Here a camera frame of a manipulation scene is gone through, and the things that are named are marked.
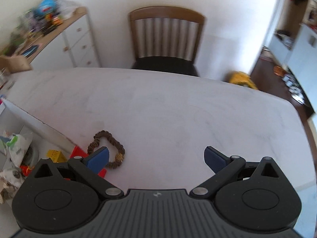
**white wall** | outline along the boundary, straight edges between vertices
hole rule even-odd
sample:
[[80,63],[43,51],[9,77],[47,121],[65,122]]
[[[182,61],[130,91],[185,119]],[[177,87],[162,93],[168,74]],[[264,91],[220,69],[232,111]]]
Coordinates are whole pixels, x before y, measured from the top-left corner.
[[268,47],[271,43],[271,40],[275,34],[277,29],[277,25],[279,23],[283,8],[284,8],[285,0],[278,0],[272,15],[272,19],[270,22],[270,27],[267,30],[265,39],[264,39],[264,46]]
[[11,31],[18,25],[18,17],[41,0],[0,0],[0,49],[8,42]]
[[264,40],[275,0],[74,0],[87,6],[103,67],[134,62],[128,13],[149,5],[175,5],[208,21],[196,66],[202,77],[222,79],[229,70],[250,72]]

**blue toy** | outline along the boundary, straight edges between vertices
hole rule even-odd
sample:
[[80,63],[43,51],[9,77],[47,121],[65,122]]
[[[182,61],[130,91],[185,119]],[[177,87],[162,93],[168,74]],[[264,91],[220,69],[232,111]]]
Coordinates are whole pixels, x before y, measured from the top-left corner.
[[36,13],[45,16],[52,13],[57,8],[56,0],[43,0],[36,9]]

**table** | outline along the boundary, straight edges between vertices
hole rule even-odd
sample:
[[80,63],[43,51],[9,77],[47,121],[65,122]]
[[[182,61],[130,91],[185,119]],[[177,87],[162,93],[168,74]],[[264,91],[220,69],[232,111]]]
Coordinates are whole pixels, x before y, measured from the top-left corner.
[[82,148],[99,130],[111,132],[126,158],[105,178],[124,192],[190,191],[214,174],[204,163],[207,146],[247,161],[273,157],[302,200],[295,229],[313,237],[313,158],[286,100],[210,79],[112,68],[19,73],[8,99]]

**black chair seat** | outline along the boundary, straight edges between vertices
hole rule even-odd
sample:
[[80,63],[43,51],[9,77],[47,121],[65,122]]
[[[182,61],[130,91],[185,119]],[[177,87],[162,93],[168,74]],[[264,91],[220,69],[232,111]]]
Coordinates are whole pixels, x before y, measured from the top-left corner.
[[187,60],[175,57],[149,56],[137,59],[132,69],[169,72],[198,77],[194,65]]

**dresser drawer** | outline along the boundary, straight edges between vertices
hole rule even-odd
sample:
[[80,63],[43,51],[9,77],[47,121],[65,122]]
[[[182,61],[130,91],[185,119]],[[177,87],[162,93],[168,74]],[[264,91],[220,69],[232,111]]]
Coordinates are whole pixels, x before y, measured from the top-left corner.
[[71,49],[76,65],[80,65],[81,60],[92,46],[90,31],[88,31]]
[[69,47],[73,47],[81,37],[89,30],[87,16],[82,16],[79,20],[75,21],[72,25],[64,30]]
[[99,63],[95,54],[95,50],[92,47],[89,52],[84,56],[81,60],[81,63],[78,67],[89,67],[89,68],[97,68],[99,67]]

